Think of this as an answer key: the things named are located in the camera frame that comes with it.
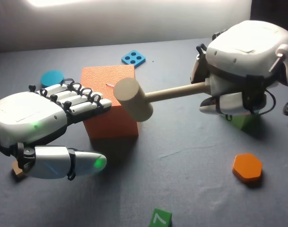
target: blue disc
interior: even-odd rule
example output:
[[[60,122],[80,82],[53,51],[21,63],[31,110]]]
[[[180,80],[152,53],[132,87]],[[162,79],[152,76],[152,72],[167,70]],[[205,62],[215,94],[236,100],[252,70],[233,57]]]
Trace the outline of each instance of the blue disc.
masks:
[[[49,87],[59,84],[64,79],[63,73],[59,70],[47,71],[41,78],[42,87]]]

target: white number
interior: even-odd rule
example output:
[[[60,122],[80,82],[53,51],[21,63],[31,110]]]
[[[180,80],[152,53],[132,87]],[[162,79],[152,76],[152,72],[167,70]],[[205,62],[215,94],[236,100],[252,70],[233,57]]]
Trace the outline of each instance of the white number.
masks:
[[[166,221],[164,221],[157,213],[154,215],[153,223],[157,221],[157,219],[160,220],[163,224],[166,224]]]

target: white backdrop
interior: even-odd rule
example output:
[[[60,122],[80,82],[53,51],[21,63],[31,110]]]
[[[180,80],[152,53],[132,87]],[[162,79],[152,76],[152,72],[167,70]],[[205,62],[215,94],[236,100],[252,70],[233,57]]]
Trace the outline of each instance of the white backdrop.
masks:
[[[0,0],[0,52],[211,37],[250,18],[251,0]]]

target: hammer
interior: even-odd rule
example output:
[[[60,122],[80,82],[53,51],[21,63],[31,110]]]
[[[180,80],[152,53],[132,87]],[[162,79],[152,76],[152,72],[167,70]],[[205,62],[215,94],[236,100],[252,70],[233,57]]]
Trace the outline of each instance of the hammer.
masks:
[[[114,87],[114,96],[137,122],[148,120],[153,114],[152,102],[210,92],[205,82],[144,93],[134,78],[124,78]]]

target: orange hexagon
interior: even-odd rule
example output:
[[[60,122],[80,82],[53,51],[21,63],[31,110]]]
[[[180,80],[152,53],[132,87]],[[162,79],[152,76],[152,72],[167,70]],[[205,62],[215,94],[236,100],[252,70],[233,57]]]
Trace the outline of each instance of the orange hexagon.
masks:
[[[233,173],[245,183],[257,181],[262,175],[262,162],[251,153],[237,155],[234,158]]]

